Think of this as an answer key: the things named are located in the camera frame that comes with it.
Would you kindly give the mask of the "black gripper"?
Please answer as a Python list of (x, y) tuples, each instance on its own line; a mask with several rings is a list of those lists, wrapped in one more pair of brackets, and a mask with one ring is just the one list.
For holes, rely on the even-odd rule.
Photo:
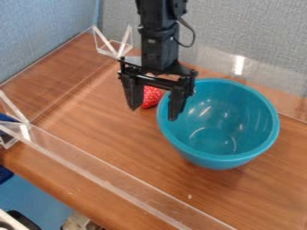
[(132, 110), (143, 104), (147, 85), (168, 90), (168, 120), (176, 120), (183, 112), (186, 97), (194, 94), (196, 77), (196, 71), (179, 62), (180, 27), (172, 25), (159, 31), (140, 28), (139, 32), (140, 56), (120, 57), (119, 60), (119, 78), (127, 104)]

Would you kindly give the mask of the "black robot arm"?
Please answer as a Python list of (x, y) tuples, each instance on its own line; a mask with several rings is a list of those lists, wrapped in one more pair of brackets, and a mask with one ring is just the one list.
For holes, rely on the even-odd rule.
[(183, 112), (198, 77), (198, 72), (179, 62), (179, 47), (190, 48), (195, 44), (195, 30), (183, 19), (187, 2), (136, 0), (142, 55), (119, 59), (119, 79), (128, 107), (135, 110), (143, 104), (146, 86), (167, 90), (171, 93), (168, 120), (176, 120)]

